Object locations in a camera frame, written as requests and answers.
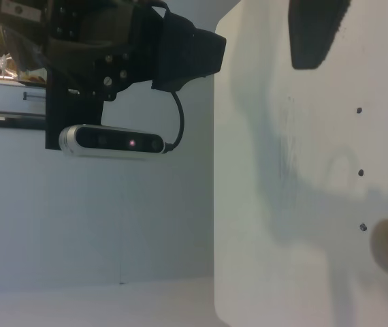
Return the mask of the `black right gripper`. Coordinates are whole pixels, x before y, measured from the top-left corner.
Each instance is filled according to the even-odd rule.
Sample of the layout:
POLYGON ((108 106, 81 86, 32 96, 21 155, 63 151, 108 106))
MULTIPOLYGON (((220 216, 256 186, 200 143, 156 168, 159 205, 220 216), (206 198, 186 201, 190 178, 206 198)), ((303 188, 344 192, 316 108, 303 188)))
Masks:
POLYGON ((0 49, 20 71, 47 73, 47 149, 66 127, 100 124, 103 104, 133 83, 179 91, 221 70, 224 37, 158 8, 166 3, 0 1, 0 49))

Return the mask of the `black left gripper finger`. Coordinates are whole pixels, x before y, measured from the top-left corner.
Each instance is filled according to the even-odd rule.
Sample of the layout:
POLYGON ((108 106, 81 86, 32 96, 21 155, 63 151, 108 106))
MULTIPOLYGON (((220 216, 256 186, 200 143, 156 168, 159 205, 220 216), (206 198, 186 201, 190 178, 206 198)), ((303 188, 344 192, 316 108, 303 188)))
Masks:
POLYGON ((317 69, 326 59, 349 0, 290 0, 289 41, 293 69, 317 69))

